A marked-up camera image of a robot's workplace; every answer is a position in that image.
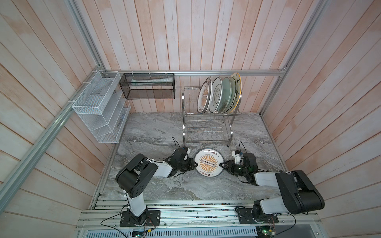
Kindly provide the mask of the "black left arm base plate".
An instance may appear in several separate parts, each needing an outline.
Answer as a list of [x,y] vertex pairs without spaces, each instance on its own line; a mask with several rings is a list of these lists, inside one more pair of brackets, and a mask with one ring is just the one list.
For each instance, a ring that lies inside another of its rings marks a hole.
[[146,210],[140,216],[135,216],[130,210],[122,212],[120,227],[157,227],[160,224],[161,211]]

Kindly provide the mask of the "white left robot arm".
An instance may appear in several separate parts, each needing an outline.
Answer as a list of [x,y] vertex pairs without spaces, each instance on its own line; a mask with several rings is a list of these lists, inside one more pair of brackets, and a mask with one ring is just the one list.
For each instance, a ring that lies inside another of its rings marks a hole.
[[129,212],[139,218],[147,210],[143,191],[153,177],[171,178],[194,170],[198,163],[189,156],[187,147],[180,147],[167,158],[150,159],[136,155],[116,175],[120,189],[127,194]]

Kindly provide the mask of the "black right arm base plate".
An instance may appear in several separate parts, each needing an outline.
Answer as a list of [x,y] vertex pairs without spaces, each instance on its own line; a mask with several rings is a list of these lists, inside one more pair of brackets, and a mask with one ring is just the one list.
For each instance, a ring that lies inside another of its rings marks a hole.
[[279,223],[279,219],[276,215],[262,213],[257,208],[246,208],[243,206],[238,206],[235,208],[235,212],[238,215],[240,224]]

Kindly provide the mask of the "pale green plate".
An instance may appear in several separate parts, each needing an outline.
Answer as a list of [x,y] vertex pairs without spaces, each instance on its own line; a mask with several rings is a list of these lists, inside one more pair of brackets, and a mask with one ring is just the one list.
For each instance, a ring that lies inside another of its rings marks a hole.
[[227,104],[230,100],[230,96],[231,96],[230,78],[225,77],[222,80],[222,94],[221,94],[220,104],[218,106],[218,112],[220,112],[220,113],[225,112],[225,108],[227,107]]

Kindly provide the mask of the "orange sunburst plate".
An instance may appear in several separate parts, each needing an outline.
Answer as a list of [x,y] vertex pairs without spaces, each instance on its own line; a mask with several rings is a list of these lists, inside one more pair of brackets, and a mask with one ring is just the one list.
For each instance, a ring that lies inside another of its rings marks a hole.
[[211,148],[200,150],[195,156],[194,161],[197,163],[196,170],[205,177],[213,178],[223,172],[220,164],[225,160],[220,152]]
[[207,98],[207,83],[206,81],[203,83],[203,85],[200,88],[198,100],[197,100],[197,111],[199,113],[202,113],[205,109],[205,103]]

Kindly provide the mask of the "cream plate with berry sprigs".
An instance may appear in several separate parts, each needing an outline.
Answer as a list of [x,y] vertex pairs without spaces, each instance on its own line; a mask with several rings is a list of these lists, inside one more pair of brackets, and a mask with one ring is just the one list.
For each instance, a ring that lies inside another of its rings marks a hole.
[[236,96],[236,81],[234,79],[234,77],[230,77],[229,78],[230,80],[230,83],[231,83],[231,97],[230,97],[230,101],[228,103],[228,107],[227,107],[227,113],[229,113],[232,109],[232,105],[233,105],[233,102],[235,100],[235,96]]

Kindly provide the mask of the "white plate with flower outline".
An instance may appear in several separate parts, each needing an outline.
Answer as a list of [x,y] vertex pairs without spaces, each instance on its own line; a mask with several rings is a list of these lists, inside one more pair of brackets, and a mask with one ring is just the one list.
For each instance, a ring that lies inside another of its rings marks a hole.
[[221,99],[222,80],[220,77],[216,78],[212,83],[212,92],[209,100],[209,111],[214,113]]

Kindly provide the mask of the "dark-rim lettered white plate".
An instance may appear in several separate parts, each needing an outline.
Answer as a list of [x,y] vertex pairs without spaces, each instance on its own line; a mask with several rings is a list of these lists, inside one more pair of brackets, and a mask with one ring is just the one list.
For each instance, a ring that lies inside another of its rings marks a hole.
[[207,98],[206,98],[205,109],[204,109],[205,113],[208,111],[209,103],[210,103],[210,98],[211,98],[211,94],[212,94],[212,82],[211,82],[210,77],[208,77],[206,79],[206,83],[207,83],[207,89],[208,89],[208,91],[207,91]]

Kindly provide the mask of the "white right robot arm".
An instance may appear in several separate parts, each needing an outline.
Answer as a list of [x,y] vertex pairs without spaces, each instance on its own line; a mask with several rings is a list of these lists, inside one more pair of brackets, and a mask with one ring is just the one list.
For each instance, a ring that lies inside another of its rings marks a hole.
[[233,161],[219,166],[229,174],[244,177],[254,186],[278,188],[280,196],[256,200],[252,208],[236,207],[241,224],[278,222],[277,214],[305,214],[322,210],[325,202],[316,187],[302,170],[271,172],[259,169],[253,153],[233,152]]

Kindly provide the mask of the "cat and stars orange-rim plate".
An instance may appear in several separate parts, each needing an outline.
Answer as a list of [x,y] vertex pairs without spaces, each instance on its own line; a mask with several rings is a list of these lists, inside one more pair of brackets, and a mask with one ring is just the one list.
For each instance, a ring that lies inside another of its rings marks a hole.
[[230,113],[233,113],[238,108],[238,103],[241,99],[241,93],[242,93],[242,79],[241,76],[238,73],[234,73],[232,75],[232,78],[235,80],[236,85],[236,93],[233,100],[233,104],[230,108]]

